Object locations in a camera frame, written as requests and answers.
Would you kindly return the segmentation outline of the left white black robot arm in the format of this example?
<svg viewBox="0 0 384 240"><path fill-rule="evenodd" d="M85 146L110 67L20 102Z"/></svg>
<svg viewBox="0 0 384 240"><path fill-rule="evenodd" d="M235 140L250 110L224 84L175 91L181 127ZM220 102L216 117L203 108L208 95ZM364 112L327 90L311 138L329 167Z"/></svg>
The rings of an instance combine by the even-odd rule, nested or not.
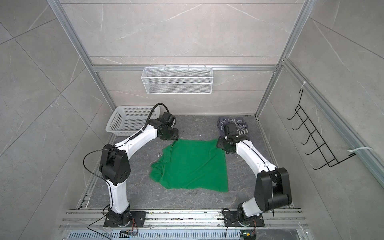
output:
<svg viewBox="0 0 384 240"><path fill-rule="evenodd" d="M109 188L109 213L120 225L130 221L130 204L127 197L126 183L131 173L130 158L150 141L160 138L163 141L176 141L178 129L174 128L176 118L170 113L163 113L157 119L149 119L145 125L122 142L103 147L100 172Z"/></svg>

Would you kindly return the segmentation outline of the blue-grey tank top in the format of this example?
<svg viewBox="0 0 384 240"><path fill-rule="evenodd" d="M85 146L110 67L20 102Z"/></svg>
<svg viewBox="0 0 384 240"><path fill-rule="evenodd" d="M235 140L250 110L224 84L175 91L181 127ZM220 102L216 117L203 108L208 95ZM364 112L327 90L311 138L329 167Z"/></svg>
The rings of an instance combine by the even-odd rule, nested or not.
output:
<svg viewBox="0 0 384 240"><path fill-rule="evenodd" d="M225 131L224 131L224 125L228 123L235 123L237 131L239 135L248 135L249 134L249 127L248 123L244 120L244 118L237 118L237 117L230 117L230 116L224 116L219 117L217 120L217 127L220 132L220 136L224 137Z"/></svg>

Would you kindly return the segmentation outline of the green tank top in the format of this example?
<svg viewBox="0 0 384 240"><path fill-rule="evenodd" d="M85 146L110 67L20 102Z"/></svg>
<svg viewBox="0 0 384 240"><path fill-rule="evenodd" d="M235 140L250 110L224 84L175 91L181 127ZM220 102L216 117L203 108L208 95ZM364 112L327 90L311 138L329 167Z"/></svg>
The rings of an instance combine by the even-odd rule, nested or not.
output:
<svg viewBox="0 0 384 240"><path fill-rule="evenodd" d="M226 153L216 140L177 140L151 168L150 178L166 189L229 191Z"/></svg>

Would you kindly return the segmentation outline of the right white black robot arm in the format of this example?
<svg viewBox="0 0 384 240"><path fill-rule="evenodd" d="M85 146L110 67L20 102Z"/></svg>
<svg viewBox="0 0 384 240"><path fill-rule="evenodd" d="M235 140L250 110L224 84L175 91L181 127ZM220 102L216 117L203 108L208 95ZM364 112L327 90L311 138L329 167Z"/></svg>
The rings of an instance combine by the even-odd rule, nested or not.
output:
<svg viewBox="0 0 384 240"><path fill-rule="evenodd" d="M226 154L242 157L256 176L254 197L237 209L238 221L244 224L253 217L292 203L289 173L269 162L253 145L247 135L241 135L235 123L223 125L224 136L219 137L217 147Z"/></svg>

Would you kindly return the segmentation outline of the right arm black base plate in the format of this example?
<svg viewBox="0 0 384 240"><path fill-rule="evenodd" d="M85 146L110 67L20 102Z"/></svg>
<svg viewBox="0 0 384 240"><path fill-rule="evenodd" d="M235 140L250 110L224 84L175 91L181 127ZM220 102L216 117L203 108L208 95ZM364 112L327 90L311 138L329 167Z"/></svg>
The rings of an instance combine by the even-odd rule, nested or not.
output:
<svg viewBox="0 0 384 240"><path fill-rule="evenodd" d="M231 211L229 209L222 210L225 227L264 227L264 219L262 215L247 217L240 209Z"/></svg>

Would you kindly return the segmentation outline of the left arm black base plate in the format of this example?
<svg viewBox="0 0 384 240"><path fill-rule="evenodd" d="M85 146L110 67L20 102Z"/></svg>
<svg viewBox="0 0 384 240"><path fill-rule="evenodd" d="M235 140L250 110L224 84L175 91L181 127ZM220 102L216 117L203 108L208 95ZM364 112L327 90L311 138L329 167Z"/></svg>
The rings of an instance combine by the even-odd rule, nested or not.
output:
<svg viewBox="0 0 384 240"><path fill-rule="evenodd" d="M111 228L142 228L145 223L147 212L145 211L125 211L122 214L117 214L110 211L106 215L103 227Z"/></svg>

